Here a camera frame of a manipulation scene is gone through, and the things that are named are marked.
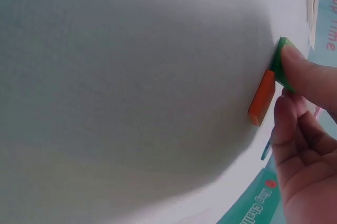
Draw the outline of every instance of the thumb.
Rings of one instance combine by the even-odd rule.
[[[337,68],[312,63],[289,45],[284,46],[281,60],[285,76],[297,94],[337,112]]]

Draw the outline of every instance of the green eraser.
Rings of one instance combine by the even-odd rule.
[[[284,86],[286,89],[290,90],[291,92],[294,92],[294,90],[291,88],[288,80],[285,77],[284,70],[282,67],[282,62],[281,62],[281,51],[285,44],[294,46],[294,44],[291,43],[291,41],[288,40],[288,38],[281,37],[279,44],[277,45],[277,49],[276,49],[270,70],[275,73],[275,80],[278,83],[280,83],[282,86]]]

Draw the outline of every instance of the teal box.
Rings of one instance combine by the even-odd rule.
[[[262,169],[217,224],[269,224],[281,200],[276,175]]]

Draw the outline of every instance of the table surface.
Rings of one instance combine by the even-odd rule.
[[[308,47],[306,0],[0,0],[0,27],[16,224],[215,223],[265,165],[279,37]]]

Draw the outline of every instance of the hand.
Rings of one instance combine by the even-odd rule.
[[[296,94],[284,90],[277,100],[271,141],[287,223],[337,223],[337,141],[304,99],[335,119],[337,69],[311,63],[291,46],[282,50],[282,64]]]

